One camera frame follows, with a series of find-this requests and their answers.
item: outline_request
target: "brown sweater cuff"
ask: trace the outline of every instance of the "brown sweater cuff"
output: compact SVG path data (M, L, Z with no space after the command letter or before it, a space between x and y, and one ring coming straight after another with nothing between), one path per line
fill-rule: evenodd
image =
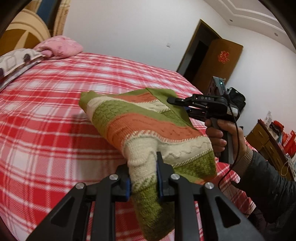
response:
M246 172L248 166L250 165L253 158L253 151L250 148L247 148L244 156L234 165L233 169L240 178L243 177Z

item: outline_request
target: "silver screw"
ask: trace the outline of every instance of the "silver screw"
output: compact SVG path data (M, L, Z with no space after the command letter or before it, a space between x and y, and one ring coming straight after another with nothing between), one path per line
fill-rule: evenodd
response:
M75 185L75 187L76 187L77 189L83 189L83 188L84 188L84 183L77 183L77 184Z
M118 175L117 175L117 174L111 174L111 175L109 176L109 178L110 178L110 180L115 181L115 180L118 179Z
M170 177L173 180L179 180L180 179L180 176L177 173L173 173Z
M208 182L208 183L205 184L205 187L206 187L207 189L213 189L213 188L214 188L214 184Z

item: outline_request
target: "person's hand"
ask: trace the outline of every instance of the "person's hand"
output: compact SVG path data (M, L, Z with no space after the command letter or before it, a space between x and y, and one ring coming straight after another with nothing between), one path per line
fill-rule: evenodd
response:
M226 146L227 142L222 139L223 132L221 130L218 130L212 127L211 120L206 120L205 126L207 127L206 134L211 140L214 153L224 151L225 150L224 147ZM237 147L238 147L237 130L236 130L235 124L226 120L218 120L218 126L222 130L228 131L232 135L233 158L235 159L237 156ZM241 159L247 151L247 145L245 142L243 130L239 127L238 131L239 131L238 133L239 134L239 156L237 160Z

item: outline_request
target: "red plaid bedsheet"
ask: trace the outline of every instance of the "red plaid bedsheet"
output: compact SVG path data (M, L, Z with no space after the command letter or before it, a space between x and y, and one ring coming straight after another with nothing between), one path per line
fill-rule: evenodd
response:
M98 182L125 162L78 106L80 93L145 87L170 88L181 98L200 93L178 73L91 53L43 61L0 93L0 216L19 241L77 182ZM202 122L192 122L205 134ZM216 166L217 179L229 170ZM231 172L221 188L243 213L251 213L254 203L229 183L238 178ZM201 225L197 204L196 210ZM131 202L116 204L116 237L144 240ZM173 239L171 232L163 240Z

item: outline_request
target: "patterned pillow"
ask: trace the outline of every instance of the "patterned pillow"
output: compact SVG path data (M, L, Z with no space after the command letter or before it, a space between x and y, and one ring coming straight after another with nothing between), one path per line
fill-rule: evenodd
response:
M12 81L38 64L43 55L33 49L17 49L0 57L0 92Z

